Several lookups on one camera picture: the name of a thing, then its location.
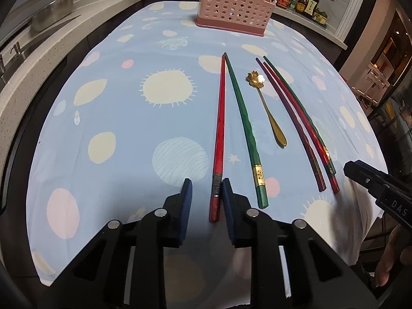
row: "gold spoon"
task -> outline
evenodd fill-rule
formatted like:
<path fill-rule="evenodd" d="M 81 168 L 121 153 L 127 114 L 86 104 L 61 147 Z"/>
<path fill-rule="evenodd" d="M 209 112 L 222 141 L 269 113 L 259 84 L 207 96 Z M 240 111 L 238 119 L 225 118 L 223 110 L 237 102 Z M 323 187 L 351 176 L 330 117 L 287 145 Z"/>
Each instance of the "gold spoon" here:
<path fill-rule="evenodd" d="M 284 148 L 286 145 L 288 145 L 286 137 L 282 132 L 281 128 L 279 127 L 279 125 L 276 123 L 272 114 L 270 113 L 269 108 L 267 107 L 266 102 L 263 98 L 262 92 L 260 91 L 260 89 L 264 86 L 264 77 L 262 75 L 259 75 L 256 71 L 252 71 L 252 73 L 248 73 L 246 80 L 249 82 L 249 85 L 257 89 L 260 99 L 262 100 L 264 110 L 266 110 L 267 117 L 269 118 L 269 122 L 273 131 L 273 136 L 275 137 L 279 146 Z"/>

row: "metal screw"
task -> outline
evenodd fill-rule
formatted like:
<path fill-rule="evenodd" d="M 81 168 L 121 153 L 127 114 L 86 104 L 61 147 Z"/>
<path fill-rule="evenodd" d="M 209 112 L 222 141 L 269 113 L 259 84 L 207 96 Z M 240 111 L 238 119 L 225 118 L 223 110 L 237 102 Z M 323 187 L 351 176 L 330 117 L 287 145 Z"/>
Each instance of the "metal screw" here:
<path fill-rule="evenodd" d="M 250 217 L 256 217 L 259 215 L 259 210 L 255 209 L 255 208 L 250 208 L 246 211 L 246 214 Z"/>
<path fill-rule="evenodd" d="M 299 229 L 304 229 L 307 226 L 307 223 L 301 219 L 296 220 L 293 224 L 295 225 L 296 228 L 299 228 Z"/>
<path fill-rule="evenodd" d="M 160 209 L 156 209 L 154 213 L 157 217 L 164 217 L 167 215 L 167 210 L 160 208 Z"/>
<path fill-rule="evenodd" d="M 117 229 L 120 225 L 120 222 L 118 220 L 111 220 L 108 222 L 107 227 L 109 229 Z"/>

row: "metal colander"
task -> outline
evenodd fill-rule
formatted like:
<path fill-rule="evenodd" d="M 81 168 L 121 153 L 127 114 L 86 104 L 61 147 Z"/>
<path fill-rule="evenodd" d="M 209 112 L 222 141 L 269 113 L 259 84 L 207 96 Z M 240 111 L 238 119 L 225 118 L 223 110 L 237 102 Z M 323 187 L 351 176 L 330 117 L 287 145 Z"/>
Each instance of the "metal colander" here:
<path fill-rule="evenodd" d="M 31 19 L 36 32 L 42 32 L 73 11 L 73 0 L 56 0 L 40 9 Z"/>

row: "person's hand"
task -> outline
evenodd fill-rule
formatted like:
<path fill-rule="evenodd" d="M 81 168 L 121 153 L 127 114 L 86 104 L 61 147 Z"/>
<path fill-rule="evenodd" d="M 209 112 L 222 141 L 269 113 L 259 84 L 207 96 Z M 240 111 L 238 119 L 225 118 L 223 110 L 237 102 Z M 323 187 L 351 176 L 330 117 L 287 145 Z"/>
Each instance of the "person's hand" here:
<path fill-rule="evenodd" d="M 389 242 L 385 248 L 385 251 L 376 266 L 375 270 L 375 284 L 376 286 L 384 286 L 388 282 L 389 273 L 395 263 L 395 246 L 398 240 L 400 225 L 397 225 L 395 229 L 389 235 Z M 405 266 L 412 265 L 412 246 L 408 246 L 402 250 L 400 254 L 400 262 Z"/>

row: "sink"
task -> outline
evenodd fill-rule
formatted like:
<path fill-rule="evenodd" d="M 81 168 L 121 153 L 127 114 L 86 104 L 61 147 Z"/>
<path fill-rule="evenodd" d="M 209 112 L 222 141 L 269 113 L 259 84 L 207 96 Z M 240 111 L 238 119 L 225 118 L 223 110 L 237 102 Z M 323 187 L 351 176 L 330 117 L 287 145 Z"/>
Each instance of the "sink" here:
<path fill-rule="evenodd" d="M 22 53 L 20 55 L 14 55 L 14 57 L 7 63 L 5 66 L 5 72 L 3 75 L 0 77 L 0 92 L 3 90 L 7 82 L 11 79 L 13 74 L 17 71 L 17 69 L 20 67 L 21 64 L 27 59 L 27 57 L 35 50 L 37 49 L 46 39 L 48 39 L 52 34 L 54 34 L 57 30 L 61 29 L 64 27 L 66 24 L 69 22 L 73 21 L 75 18 L 79 17 L 75 16 L 73 18 L 70 18 L 57 26 L 54 26 L 53 28 L 49 30 L 45 30 L 42 32 L 39 36 L 37 36 L 32 42 L 28 43 L 24 47 L 22 47 L 21 51 Z"/>

